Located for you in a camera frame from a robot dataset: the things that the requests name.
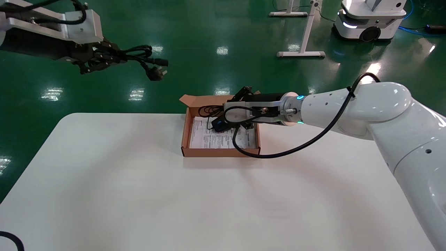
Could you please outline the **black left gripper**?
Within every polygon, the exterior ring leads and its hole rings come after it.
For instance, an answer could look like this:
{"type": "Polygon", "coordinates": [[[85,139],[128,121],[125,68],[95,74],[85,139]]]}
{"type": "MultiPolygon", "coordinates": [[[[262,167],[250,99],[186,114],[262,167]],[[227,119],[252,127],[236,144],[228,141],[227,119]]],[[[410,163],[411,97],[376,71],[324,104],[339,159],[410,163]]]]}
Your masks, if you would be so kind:
{"type": "Polygon", "coordinates": [[[78,44],[25,30],[1,32],[1,51],[79,65],[80,74],[105,70],[127,59],[110,41],[78,44]]]}

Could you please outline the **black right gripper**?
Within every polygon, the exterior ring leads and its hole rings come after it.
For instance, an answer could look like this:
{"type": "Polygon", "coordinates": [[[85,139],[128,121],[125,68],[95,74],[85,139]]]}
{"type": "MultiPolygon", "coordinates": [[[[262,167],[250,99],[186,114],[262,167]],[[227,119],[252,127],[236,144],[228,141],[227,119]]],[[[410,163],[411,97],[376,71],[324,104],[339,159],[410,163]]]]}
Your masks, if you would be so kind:
{"type": "Polygon", "coordinates": [[[290,126],[289,116],[285,114],[285,103],[290,93],[253,93],[251,86],[243,87],[231,98],[247,109],[240,109],[240,126],[253,130],[257,123],[290,126]]]}

